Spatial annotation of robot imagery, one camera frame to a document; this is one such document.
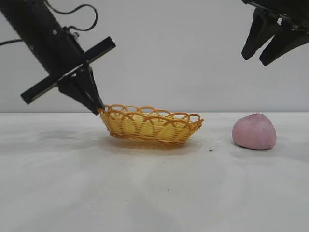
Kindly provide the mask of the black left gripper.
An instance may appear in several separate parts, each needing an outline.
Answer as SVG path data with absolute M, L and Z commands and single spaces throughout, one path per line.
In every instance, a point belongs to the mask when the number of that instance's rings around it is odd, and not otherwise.
M 70 27 L 61 27 L 43 0 L 2 0 L 0 11 L 48 73 L 21 94 L 27 104 L 58 87 L 94 115 L 105 109 L 90 64 L 116 47 L 111 37 L 84 51 Z

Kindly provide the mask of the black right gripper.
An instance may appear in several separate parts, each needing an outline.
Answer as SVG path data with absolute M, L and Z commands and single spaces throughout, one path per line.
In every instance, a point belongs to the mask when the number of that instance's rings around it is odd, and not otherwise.
M 269 65 L 289 51 L 309 43 L 308 0 L 243 0 L 255 6 L 252 25 L 241 52 L 249 60 L 271 37 L 272 40 L 260 55 L 264 66 Z M 278 16 L 289 22 L 278 33 Z

